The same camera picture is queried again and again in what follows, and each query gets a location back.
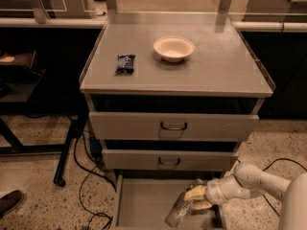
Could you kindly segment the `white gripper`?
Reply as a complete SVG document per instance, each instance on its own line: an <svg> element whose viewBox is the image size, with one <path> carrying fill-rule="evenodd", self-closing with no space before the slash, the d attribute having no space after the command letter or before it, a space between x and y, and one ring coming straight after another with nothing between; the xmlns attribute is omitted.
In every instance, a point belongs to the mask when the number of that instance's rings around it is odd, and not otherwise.
<svg viewBox="0 0 307 230"><path fill-rule="evenodd" d="M192 208L194 210L205 210L212 205L222 205L229 201L228 189L230 179L228 177L215 178L207 182L206 189L202 185L198 185L184 195L184 200L194 200Z"/></svg>

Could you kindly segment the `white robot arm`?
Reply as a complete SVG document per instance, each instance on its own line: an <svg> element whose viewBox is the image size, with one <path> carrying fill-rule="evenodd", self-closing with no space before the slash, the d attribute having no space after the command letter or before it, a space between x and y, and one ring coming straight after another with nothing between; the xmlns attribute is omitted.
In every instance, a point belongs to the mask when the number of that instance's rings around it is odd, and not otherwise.
<svg viewBox="0 0 307 230"><path fill-rule="evenodd" d="M278 230L307 230L307 172L293 180L239 163L233 174L212 179L184 194L195 210L223 205L233 198L251 199L269 194L282 203Z"/></svg>

